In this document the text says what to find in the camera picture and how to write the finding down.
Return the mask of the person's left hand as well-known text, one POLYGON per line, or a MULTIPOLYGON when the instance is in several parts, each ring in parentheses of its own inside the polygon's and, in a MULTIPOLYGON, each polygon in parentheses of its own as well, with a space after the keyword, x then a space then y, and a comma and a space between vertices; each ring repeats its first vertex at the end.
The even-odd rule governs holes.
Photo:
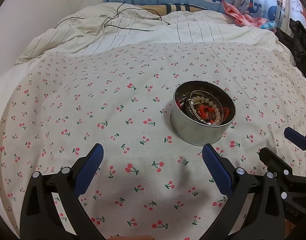
POLYGON ((153 236, 116 236, 108 238, 108 240, 155 240, 153 236))

